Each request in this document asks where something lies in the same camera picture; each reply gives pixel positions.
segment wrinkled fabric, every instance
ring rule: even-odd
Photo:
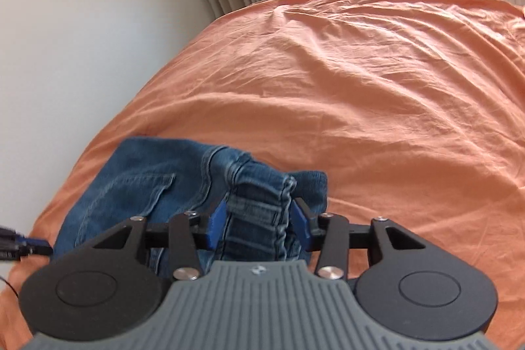
[[[285,174],[227,146],[128,138],[67,214],[53,257],[132,216],[168,222],[176,214],[203,213],[224,200],[227,216],[219,246],[215,251],[198,251],[205,273],[214,260],[308,262],[310,255],[301,251],[289,221],[295,197],[303,198],[315,214],[324,212],[326,175],[319,171]],[[167,249],[153,248],[148,267],[170,278],[168,260]]]
[[[189,138],[322,170],[327,210],[383,215],[484,271],[488,337],[525,331],[525,23],[503,0],[269,0],[225,15],[94,138],[37,219],[64,218],[125,138]],[[359,253],[351,273],[366,265]],[[23,281],[46,260],[12,269]],[[31,337],[9,290],[0,342]]]

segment black circular pad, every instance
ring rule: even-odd
[[[440,272],[415,272],[399,283],[401,295],[423,307],[443,307],[459,297],[461,287],[456,279]]]
[[[114,296],[116,280],[106,273],[75,272],[58,282],[57,295],[66,304],[91,307]]]
[[[117,250],[71,252],[30,276],[20,309],[33,333],[69,341],[109,338],[147,320],[166,286]]]
[[[355,296],[381,325],[428,341],[484,331],[498,301],[485,274],[438,247],[390,248],[360,276]]]

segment black cable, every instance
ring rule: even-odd
[[[12,287],[12,285],[9,282],[7,282],[7,280],[4,279],[2,276],[0,276],[0,280],[4,282],[7,286],[9,286],[11,290],[15,293],[16,297],[18,298],[18,292],[14,289],[14,287]]]

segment back pocket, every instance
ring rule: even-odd
[[[150,216],[175,174],[122,175],[104,186],[87,207],[74,246],[95,237],[131,216]],[[75,227],[66,224],[62,227]]]

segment round button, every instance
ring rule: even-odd
[[[76,272],[57,284],[57,295],[66,304],[91,307],[108,301],[116,292],[116,280],[101,272]]]
[[[459,297],[461,287],[448,274],[440,272],[415,272],[399,282],[401,295],[423,307],[443,307]]]

